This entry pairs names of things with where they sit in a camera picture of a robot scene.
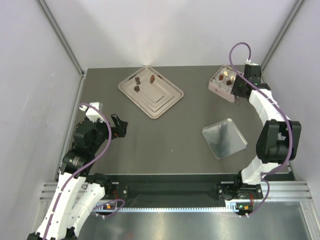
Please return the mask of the dark round chocolate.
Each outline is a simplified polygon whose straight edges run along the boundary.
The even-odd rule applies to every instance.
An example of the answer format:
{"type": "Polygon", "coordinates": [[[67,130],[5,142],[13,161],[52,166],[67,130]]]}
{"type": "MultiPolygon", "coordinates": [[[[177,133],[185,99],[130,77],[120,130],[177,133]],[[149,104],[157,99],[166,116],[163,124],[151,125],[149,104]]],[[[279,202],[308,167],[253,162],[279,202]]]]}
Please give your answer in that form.
{"type": "Polygon", "coordinates": [[[136,92],[138,92],[138,91],[140,90],[140,87],[137,85],[137,86],[134,87],[134,90],[135,90],[136,92]]]}

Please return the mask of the silver tin lid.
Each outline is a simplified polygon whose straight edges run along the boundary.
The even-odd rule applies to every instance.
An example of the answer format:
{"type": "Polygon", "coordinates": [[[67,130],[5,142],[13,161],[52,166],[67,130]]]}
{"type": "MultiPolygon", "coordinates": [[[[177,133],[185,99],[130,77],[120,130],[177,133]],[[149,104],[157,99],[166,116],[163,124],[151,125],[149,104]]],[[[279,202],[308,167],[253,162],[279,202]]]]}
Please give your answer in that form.
{"type": "Polygon", "coordinates": [[[231,118],[204,127],[201,133],[217,159],[224,159],[247,148],[248,142],[231,118]]]}

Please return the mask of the metal tongs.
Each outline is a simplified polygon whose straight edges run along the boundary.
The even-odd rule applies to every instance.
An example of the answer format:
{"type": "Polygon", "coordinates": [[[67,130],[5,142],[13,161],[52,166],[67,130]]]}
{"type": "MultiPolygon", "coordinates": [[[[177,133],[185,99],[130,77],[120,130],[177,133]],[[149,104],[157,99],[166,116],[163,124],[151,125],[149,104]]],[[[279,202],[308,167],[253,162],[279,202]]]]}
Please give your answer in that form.
{"type": "Polygon", "coordinates": [[[241,98],[240,98],[239,96],[235,96],[234,99],[235,99],[234,103],[235,103],[237,106],[239,106],[240,103],[241,103],[241,98]]]}

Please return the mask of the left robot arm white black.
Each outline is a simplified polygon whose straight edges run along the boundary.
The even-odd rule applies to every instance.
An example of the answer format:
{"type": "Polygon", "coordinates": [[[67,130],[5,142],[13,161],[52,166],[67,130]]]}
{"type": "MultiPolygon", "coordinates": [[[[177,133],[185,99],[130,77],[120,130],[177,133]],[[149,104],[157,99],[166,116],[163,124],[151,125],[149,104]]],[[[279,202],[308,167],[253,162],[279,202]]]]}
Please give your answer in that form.
{"type": "Polygon", "coordinates": [[[118,198],[109,176],[89,174],[93,164],[102,157],[96,154],[101,145],[109,145],[111,140],[127,134],[128,122],[112,114],[114,125],[110,126],[102,107],[100,102],[79,105],[85,118],[75,127],[50,206],[38,229],[28,235],[29,240],[76,240],[91,214],[99,216],[98,210],[106,206],[114,215],[124,207],[125,200],[118,198]]]}

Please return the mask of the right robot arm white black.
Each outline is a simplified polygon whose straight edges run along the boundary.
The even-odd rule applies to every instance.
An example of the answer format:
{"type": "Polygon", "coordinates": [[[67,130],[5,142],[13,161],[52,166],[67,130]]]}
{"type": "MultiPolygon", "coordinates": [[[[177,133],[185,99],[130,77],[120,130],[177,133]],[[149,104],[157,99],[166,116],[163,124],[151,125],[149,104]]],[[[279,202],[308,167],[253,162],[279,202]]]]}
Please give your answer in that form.
{"type": "Polygon", "coordinates": [[[256,110],[263,128],[256,143],[256,156],[234,179],[233,192],[239,198],[257,194],[259,184],[268,174],[296,157],[302,126],[280,112],[270,87],[261,81],[257,64],[246,63],[244,72],[237,74],[232,94],[247,99],[256,110]]]}

